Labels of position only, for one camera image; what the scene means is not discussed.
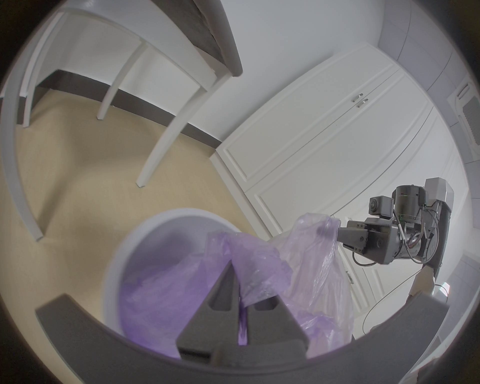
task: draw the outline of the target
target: wooden floor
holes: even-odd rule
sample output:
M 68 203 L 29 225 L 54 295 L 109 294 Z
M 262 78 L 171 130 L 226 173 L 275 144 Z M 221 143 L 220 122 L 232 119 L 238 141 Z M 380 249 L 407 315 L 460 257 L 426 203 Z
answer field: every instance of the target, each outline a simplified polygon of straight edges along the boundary
M 49 91 L 32 124 L 17 126 L 25 192 L 45 237 L 35 242 L 0 178 L 0 295 L 20 332 L 63 382 L 80 381 L 55 352 L 34 310 L 68 293 L 102 320 L 102 281 L 119 242 L 159 212 L 194 207 L 254 234 L 210 163 L 213 149 L 180 135 L 149 184 L 135 180 L 164 130 L 100 103 Z

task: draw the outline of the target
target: trash can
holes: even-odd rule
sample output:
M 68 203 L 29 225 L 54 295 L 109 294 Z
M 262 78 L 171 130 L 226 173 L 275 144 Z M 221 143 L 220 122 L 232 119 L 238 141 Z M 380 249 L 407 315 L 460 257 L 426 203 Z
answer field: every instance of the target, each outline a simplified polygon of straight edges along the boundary
M 204 251 L 209 232 L 240 232 L 233 224 L 201 209 L 162 212 L 135 228 L 120 244 L 104 280 L 105 325 L 124 336 L 119 312 L 123 282 L 148 267 L 168 268 L 192 253 Z

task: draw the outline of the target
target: cylindrical motor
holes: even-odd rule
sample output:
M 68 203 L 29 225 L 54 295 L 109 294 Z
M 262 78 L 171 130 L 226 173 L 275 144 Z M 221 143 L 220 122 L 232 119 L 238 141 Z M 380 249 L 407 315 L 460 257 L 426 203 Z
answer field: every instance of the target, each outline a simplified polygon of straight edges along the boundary
M 400 221 L 421 224 L 420 208 L 425 205 L 425 190 L 416 185 L 400 185 L 392 195 Z

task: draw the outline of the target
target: trash bag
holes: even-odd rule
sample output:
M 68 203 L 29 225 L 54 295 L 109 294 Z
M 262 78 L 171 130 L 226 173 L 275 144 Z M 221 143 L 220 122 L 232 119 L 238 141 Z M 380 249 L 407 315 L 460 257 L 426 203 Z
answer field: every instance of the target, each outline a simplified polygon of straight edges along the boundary
M 305 214 L 289 232 L 271 239 L 293 270 L 290 287 L 280 297 L 310 339 L 307 357 L 351 341 L 353 301 L 347 275 L 336 253 L 340 220 Z
M 125 336 L 180 358 L 176 339 L 231 260 L 240 283 L 239 345 L 248 342 L 245 307 L 280 294 L 310 339 L 307 357 L 350 341 L 353 305 L 338 260 L 339 220 L 306 214 L 293 229 L 265 242 L 246 233 L 213 232 L 203 254 L 164 270 L 151 267 L 120 288 Z

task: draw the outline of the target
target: metal handle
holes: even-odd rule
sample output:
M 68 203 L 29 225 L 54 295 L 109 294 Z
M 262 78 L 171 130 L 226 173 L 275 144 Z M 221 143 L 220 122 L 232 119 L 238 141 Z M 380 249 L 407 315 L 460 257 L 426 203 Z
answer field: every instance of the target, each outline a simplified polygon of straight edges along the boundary
M 363 93 L 357 95 L 353 100 L 352 100 L 352 103 L 355 103 L 359 98 L 361 98 L 363 96 Z
M 345 271 L 345 272 L 347 273 L 347 277 L 350 280 L 350 284 L 353 284 L 352 276 L 350 276 L 350 273 L 348 273 L 348 271 Z
M 357 108 L 360 108 L 363 104 L 365 104 L 368 101 L 368 99 L 363 99 L 361 102 L 357 104 Z

